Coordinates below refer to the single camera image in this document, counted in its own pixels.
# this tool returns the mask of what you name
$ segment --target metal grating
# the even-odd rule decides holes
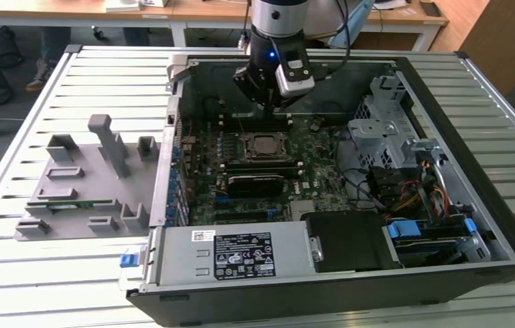
[[[370,113],[370,108],[365,103],[365,101],[362,101],[357,109],[355,119],[363,120],[371,117],[373,117],[373,114]]]
[[[382,162],[383,162],[383,167],[386,169],[390,169],[391,165],[393,165],[393,157],[391,157],[387,149],[382,153]]]
[[[238,54],[231,49],[195,53]],[[119,290],[119,260],[146,238],[20,243],[12,239],[27,197],[48,157],[52,133],[91,142],[88,117],[108,113],[127,142],[162,140],[170,48],[84,47],[62,60],[0,164],[0,327],[158,327]],[[313,51],[335,55],[341,51]],[[515,114],[470,63],[453,54],[354,52],[409,56],[461,135],[515,212]],[[419,121],[430,134],[422,117]],[[486,286],[447,304],[303,316],[227,327],[515,326],[515,282]]]
[[[361,154],[358,159],[361,161],[361,167],[375,166],[375,158],[371,154]]]

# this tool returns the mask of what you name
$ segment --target cpu socket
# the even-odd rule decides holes
[[[285,162],[291,159],[283,133],[250,133],[243,140],[249,162]]]

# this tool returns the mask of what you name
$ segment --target shoe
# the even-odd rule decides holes
[[[47,81],[54,73],[54,68],[48,66],[43,59],[36,62],[38,73],[32,82],[27,85],[27,92],[40,92],[47,85]]]

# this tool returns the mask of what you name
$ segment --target power supply label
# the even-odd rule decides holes
[[[215,278],[275,277],[273,234],[215,236]]]

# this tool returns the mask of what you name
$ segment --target gray plastic stand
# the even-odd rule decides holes
[[[160,150],[154,137],[124,144],[110,125],[108,115],[91,116],[102,145],[52,136],[52,159],[16,226],[19,241],[148,234]]]

